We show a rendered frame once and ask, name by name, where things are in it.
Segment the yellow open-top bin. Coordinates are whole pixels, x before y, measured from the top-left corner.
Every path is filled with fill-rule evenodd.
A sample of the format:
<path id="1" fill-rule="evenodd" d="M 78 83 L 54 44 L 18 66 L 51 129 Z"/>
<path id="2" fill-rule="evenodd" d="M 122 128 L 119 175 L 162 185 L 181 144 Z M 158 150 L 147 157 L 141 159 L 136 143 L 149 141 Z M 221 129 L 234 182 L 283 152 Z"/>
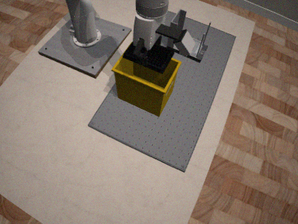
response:
<path id="1" fill-rule="evenodd" d="M 123 55 L 111 69 L 118 98 L 159 117 L 173 91 L 175 74 L 182 62 L 172 58 L 162 74 Z"/>

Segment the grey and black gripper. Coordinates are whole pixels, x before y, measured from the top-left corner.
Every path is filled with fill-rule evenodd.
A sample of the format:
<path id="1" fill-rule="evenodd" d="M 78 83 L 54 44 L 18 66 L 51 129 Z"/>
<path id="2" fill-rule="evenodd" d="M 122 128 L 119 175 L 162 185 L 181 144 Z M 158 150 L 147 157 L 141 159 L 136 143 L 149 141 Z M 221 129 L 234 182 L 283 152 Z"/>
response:
<path id="1" fill-rule="evenodd" d="M 139 65 L 147 67 L 148 50 L 150 50 L 155 43 L 161 45 L 162 35 L 156 33 L 156 30 L 160 24 L 165 24 L 166 14 L 160 17 L 145 17 L 137 12 L 134 20 L 133 45 L 136 47 L 133 55 L 137 58 Z M 140 52 L 141 49 L 145 49 L 144 54 Z"/>

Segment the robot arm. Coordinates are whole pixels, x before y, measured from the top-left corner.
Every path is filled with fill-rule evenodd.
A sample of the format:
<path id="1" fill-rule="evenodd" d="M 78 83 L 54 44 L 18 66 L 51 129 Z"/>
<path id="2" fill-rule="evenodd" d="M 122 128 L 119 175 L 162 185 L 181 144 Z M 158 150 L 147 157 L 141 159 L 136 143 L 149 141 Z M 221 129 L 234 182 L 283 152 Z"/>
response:
<path id="1" fill-rule="evenodd" d="M 73 42 L 81 48 L 93 47 L 101 39 L 101 33 L 96 29 L 94 11 L 90 0 L 66 0 L 71 16 Z M 136 10 L 145 17 L 160 17 L 167 13 L 169 0 L 136 0 Z M 71 30 L 73 29 L 73 30 Z M 156 33 L 174 39 L 173 43 L 182 56 L 190 55 L 195 42 L 187 29 L 179 31 L 167 25 L 160 24 Z"/>

